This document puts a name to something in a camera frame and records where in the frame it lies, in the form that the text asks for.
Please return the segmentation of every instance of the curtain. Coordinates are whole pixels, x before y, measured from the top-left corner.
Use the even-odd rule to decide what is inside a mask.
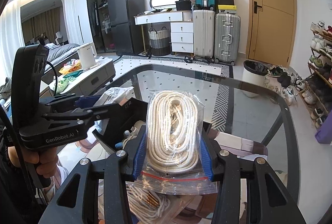
[[[64,0],[63,8],[67,21],[67,36],[69,43],[77,43],[82,45],[83,41],[74,3],[74,0]]]
[[[20,0],[7,4],[0,15],[0,85],[11,77],[18,48],[24,47]]]
[[[24,43],[46,33],[50,42],[55,43],[55,34],[60,31],[60,7],[48,10],[22,23]]]

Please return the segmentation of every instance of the human hand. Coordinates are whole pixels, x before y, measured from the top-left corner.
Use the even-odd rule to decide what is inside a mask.
[[[58,162],[58,156],[56,155],[56,147],[50,148],[47,151],[42,152],[40,155],[38,152],[32,152],[24,147],[21,147],[24,161],[40,165],[36,168],[38,174],[43,175],[45,178],[50,178],[56,172],[56,164]],[[20,168],[19,158],[14,146],[8,147],[8,155],[11,163]]]

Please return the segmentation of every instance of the vanity table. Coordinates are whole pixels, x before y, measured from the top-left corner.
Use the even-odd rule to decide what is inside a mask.
[[[143,25],[162,22],[171,23],[172,52],[194,52],[194,31],[191,11],[170,11],[135,16],[135,24],[141,25],[142,28],[145,53]]]

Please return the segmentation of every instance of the glass table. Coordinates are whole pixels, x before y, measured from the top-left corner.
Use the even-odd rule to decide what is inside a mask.
[[[133,86],[132,97],[148,102],[154,90],[195,94],[204,104],[204,121],[218,131],[259,142],[267,160],[295,202],[299,197],[298,144],[286,102],[275,92],[232,78],[164,65],[142,65],[112,82],[110,87]],[[250,93],[258,94],[248,97]]]

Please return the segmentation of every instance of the door frame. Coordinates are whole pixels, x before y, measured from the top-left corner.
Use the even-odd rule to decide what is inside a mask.
[[[253,0],[249,0],[249,27],[248,27],[247,46],[246,46],[246,58],[247,59],[249,59],[249,51],[250,51],[250,43],[251,43],[251,35],[252,35],[252,24],[253,24],[253,14],[254,14],[253,5],[254,5]],[[294,47],[294,42],[295,42],[297,17],[298,17],[298,1],[294,0],[294,25],[293,25],[292,43],[291,43],[290,49],[289,49],[287,65],[284,67],[289,67],[289,64],[291,62],[293,47]]]

